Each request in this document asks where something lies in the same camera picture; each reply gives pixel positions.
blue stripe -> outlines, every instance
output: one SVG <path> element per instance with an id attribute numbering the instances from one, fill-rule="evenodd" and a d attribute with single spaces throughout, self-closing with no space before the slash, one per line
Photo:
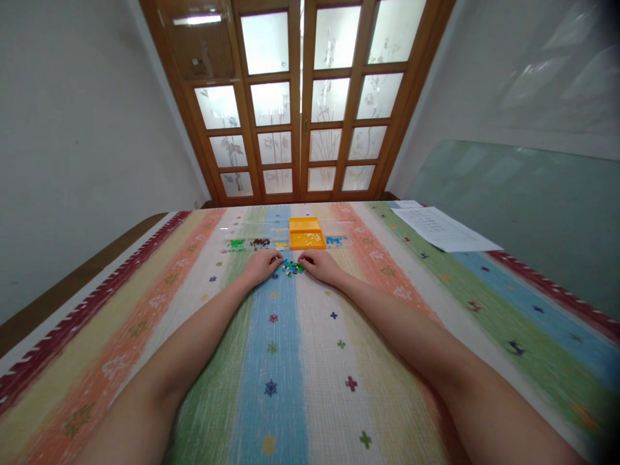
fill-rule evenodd
<path id="1" fill-rule="evenodd" d="M 614 391 L 618 390 L 618 374 L 614 369 L 620 360 L 618 347 L 597 335 L 585 324 L 576 321 L 574 317 L 568 316 L 566 310 L 558 304 L 543 299 L 538 292 L 522 284 L 482 254 L 453 253 L 451 255 L 554 339 L 603 384 Z M 489 271 L 483 270 L 482 267 L 488 268 Z"/>
<path id="2" fill-rule="evenodd" d="M 288 223 L 290 208 L 287 205 L 268 208 L 270 225 L 267 228 L 274 227 L 276 221 Z M 292 252 L 282 254 L 288 260 L 293 259 Z M 270 278 L 254 291 L 252 322 L 230 445 L 231 462 L 308 463 L 296 276 L 286 276 L 282 268 L 276 273 L 278 279 Z M 271 323 L 270 315 L 277 315 L 278 321 Z M 277 352 L 269 352 L 270 344 L 277 346 Z M 265 390 L 271 381 L 277 384 L 277 393 L 269 396 Z M 275 440 L 275 453 L 270 457 L 263 451 L 269 435 Z"/>

orange container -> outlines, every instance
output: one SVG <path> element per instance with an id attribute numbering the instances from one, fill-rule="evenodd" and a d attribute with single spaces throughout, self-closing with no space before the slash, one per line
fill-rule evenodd
<path id="1" fill-rule="evenodd" d="M 325 249 L 325 238 L 316 217 L 289 220 L 291 250 Z"/>

red stripe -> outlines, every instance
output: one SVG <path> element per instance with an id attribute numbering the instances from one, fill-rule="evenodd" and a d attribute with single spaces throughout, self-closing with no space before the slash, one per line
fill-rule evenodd
<path id="1" fill-rule="evenodd" d="M 588 305 L 579 297 L 570 294 L 563 287 L 558 286 L 506 252 L 493 251 L 487 252 L 487 254 L 513 273 L 524 278 L 531 286 L 555 300 L 567 311 L 592 326 L 598 332 L 604 334 L 616 344 L 620 344 L 620 324 L 617 321 Z"/>
<path id="2" fill-rule="evenodd" d="M 0 378 L 0 416 L 12 407 L 28 386 L 39 377 L 53 359 L 71 342 L 79 331 L 92 320 L 99 310 L 116 294 L 118 289 L 158 249 L 164 240 L 191 212 L 175 214 L 151 236 L 136 252 L 119 266 L 103 283 L 90 293 L 66 318 L 41 339 L 24 359 L 11 367 Z"/>

hand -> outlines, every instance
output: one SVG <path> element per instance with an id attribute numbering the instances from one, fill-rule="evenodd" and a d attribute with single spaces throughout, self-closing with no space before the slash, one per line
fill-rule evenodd
<path id="1" fill-rule="evenodd" d="M 336 260 L 325 250 L 307 250 L 299 256 L 299 262 L 311 275 L 327 284 L 338 287 L 338 282 L 346 273 L 336 263 Z"/>
<path id="2" fill-rule="evenodd" d="M 256 252 L 247 261 L 240 279 L 251 287 L 257 286 L 277 270 L 282 260 L 282 254 L 275 250 Z"/>

clear plastic organizer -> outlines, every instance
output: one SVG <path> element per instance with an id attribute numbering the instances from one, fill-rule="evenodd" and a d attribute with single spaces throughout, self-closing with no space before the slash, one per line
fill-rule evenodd
<path id="1" fill-rule="evenodd" d="M 290 250 L 289 229 L 271 226 L 268 223 L 247 223 L 239 227 L 220 228 L 222 252 Z"/>
<path id="2" fill-rule="evenodd" d="M 321 221 L 321 230 L 325 238 L 325 247 L 328 249 L 348 249 L 353 246 L 349 230 L 351 222 Z"/>

